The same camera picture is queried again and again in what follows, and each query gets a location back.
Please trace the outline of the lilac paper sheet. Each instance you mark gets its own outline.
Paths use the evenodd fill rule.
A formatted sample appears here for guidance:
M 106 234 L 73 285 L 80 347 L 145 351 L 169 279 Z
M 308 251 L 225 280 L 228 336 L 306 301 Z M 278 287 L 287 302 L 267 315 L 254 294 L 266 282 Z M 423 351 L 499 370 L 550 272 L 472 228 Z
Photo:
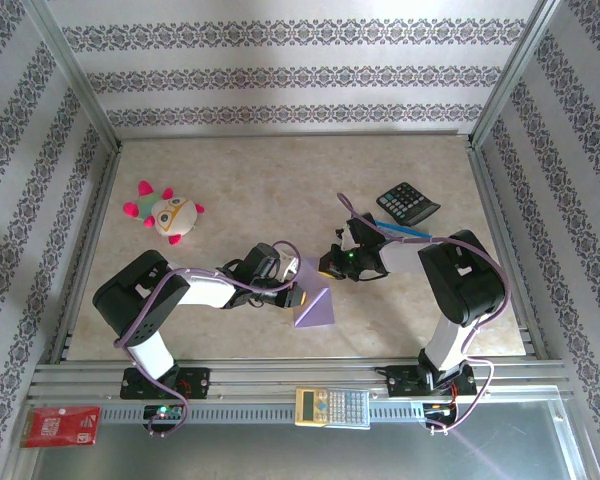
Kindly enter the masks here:
M 320 327 L 335 323 L 332 292 L 329 279 L 318 272 L 317 258 L 304 258 L 296 277 L 306 298 L 301 306 L 293 308 L 295 328 Z

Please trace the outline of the shiny steel sheet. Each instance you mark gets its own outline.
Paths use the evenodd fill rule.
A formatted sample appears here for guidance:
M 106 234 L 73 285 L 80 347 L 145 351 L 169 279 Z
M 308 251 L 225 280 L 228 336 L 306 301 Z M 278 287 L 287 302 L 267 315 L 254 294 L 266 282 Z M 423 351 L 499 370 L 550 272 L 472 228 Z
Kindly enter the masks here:
M 447 435 L 416 423 L 209 424 L 154 440 L 107 424 L 92 446 L 22 451 L 8 480 L 600 480 L 575 432 L 551 400 L 480 406 Z

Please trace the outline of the blue white packet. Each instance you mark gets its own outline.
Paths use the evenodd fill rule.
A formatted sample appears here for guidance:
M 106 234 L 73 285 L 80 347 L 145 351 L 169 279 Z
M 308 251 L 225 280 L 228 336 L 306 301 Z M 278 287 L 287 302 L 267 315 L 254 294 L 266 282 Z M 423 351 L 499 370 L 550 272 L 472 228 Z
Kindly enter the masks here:
M 411 238 L 431 238 L 431 235 L 428 233 L 420 232 L 404 226 L 394 225 L 391 223 L 377 222 L 376 226 L 385 234 Z

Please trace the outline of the black desk calculator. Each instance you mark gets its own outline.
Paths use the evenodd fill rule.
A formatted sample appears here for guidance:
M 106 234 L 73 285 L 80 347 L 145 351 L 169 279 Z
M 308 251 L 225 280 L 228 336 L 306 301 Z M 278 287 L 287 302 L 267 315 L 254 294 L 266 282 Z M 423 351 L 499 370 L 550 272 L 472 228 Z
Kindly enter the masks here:
M 419 190 L 402 182 L 376 199 L 377 205 L 400 226 L 413 227 L 428 219 L 440 209 Z

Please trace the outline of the beige scientific calculator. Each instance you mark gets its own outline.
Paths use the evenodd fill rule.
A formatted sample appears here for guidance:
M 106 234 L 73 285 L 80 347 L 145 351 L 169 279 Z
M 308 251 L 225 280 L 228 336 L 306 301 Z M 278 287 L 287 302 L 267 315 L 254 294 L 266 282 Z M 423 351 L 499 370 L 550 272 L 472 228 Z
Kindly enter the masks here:
M 370 395 L 367 390 L 298 387 L 294 423 L 300 427 L 368 430 Z

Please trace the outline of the plush toy with pink feet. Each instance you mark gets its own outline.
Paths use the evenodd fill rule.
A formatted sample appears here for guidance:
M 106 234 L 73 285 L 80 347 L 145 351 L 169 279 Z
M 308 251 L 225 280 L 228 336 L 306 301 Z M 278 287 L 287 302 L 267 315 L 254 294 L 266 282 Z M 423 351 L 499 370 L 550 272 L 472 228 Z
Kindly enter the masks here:
M 170 245 L 177 245 L 193 230 L 205 208 L 188 197 L 176 195 L 170 187 L 156 190 L 145 180 L 137 185 L 137 198 L 123 205 L 127 217 L 155 230 Z

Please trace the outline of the red packet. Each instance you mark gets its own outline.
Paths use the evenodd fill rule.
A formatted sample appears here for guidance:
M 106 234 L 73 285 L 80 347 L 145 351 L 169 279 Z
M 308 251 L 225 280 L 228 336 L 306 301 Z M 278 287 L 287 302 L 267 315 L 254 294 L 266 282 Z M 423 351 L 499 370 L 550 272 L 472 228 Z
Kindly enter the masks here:
M 94 445 L 100 417 L 99 406 L 33 408 L 26 416 L 19 445 L 21 448 Z

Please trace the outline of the wide aluminium mounting rail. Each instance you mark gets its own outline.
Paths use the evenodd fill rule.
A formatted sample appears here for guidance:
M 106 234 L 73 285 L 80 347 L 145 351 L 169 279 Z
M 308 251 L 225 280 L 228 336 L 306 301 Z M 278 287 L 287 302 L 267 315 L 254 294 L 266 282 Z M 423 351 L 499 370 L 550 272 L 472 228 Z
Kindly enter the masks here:
M 343 387 L 369 390 L 375 398 L 388 397 L 388 381 L 376 372 L 387 365 L 409 365 L 408 359 L 264 359 L 191 361 L 194 368 L 210 370 L 208 400 L 227 403 L 284 403 L 294 399 L 299 386 Z M 531 357 L 497 357 L 488 398 L 500 393 L 526 394 L 546 387 L 570 395 L 572 387 L 560 360 Z M 26 399 L 31 402 L 58 401 L 78 404 L 113 403 L 124 370 L 121 361 L 67 361 L 35 368 Z

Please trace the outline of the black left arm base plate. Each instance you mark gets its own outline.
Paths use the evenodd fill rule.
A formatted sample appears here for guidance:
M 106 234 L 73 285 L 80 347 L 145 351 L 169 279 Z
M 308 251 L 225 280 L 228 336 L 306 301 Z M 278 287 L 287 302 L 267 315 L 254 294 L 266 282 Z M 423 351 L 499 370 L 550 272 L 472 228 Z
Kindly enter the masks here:
M 159 382 L 185 399 L 202 400 L 207 398 L 210 370 L 175 365 L 159 379 Z M 120 397 L 124 400 L 175 399 L 174 395 L 147 380 L 136 368 L 124 370 Z

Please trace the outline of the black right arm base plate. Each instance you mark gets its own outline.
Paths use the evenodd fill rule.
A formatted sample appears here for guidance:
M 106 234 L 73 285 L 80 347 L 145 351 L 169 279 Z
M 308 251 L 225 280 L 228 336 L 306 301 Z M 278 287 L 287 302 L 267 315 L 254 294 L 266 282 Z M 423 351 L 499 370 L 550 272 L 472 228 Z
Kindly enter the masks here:
M 390 397 L 449 396 L 453 392 L 464 396 L 477 394 L 474 372 L 467 363 L 439 375 L 416 365 L 387 366 L 377 368 L 376 372 L 385 377 Z

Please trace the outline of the thin aluminium wall rail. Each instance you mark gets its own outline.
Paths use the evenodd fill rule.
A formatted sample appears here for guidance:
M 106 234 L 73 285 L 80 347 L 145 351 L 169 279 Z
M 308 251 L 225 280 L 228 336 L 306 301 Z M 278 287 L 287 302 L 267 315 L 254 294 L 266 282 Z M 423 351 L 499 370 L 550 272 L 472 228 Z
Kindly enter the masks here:
M 312 138 L 312 137 L 416 137 L 416 136 L 434 136 L 434 137 L 459 137 L 471 139 L 471 134 L 460 133 L 458 130 L 376 130 L 376 131 L 302 131 L 302 132 L 265 132 L 265 133 L 225 133 L 211 135 L 162 135 L 162 136 L 144 136 L 121 138 L 119 144 L 129 142 L 148 142 L 148 141 L 176 141 L 176 140 L 210 140 L 210 139 L 255 139 L 255 138 Z

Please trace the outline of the aluminium side rail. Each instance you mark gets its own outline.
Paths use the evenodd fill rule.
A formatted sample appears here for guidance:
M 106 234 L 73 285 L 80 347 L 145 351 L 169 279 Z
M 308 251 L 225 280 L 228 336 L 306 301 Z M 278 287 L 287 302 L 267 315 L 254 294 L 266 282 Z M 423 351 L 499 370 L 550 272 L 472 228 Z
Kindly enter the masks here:
M 513 244 L 509 237 L 506 216 L 501 209 L 488 168 L 481 151 L 472 145 L 468 146 L 467 155 L 500 264 L 509 280 L 511 305 L 518 321 L 526 355 L 534 357 L 537 360 L 549 360 L 550 355 L 546 351 L 532 303 L 515 256 Z
M 41 359 L 44 364 L 60 363 L 66 356 L 67 344 L 71 341 L 78 319 L 89 271 L 122 153 L 123 144 L 120 143 L 104 163 L 99 180 L 92 190 L 80 236 L 73 250 L 74 258 L 68 272 L 68 282 L 64 288 L 57 328 L 54 330 L 45 355 Z

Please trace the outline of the aluminium frame post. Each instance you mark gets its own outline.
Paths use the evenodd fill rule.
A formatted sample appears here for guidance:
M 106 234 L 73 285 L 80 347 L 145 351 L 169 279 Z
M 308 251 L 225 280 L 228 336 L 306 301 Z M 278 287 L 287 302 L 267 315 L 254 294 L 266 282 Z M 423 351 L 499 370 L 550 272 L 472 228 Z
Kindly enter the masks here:
M 42 39 L 52 53 L 64 77 L 77 95 L 91 123 L 111 149 L 118 150 L 121 140 L 102 108 L 96 93 L 77 61 L 47 0 L 20 0 Z
M 563 0 L 537 1 L 518 43 L 503 67 L 494 90 L 488 97 L 473 130 L 468 135 L 470 149 L 475 150 L 484 143 L 562 3 Z

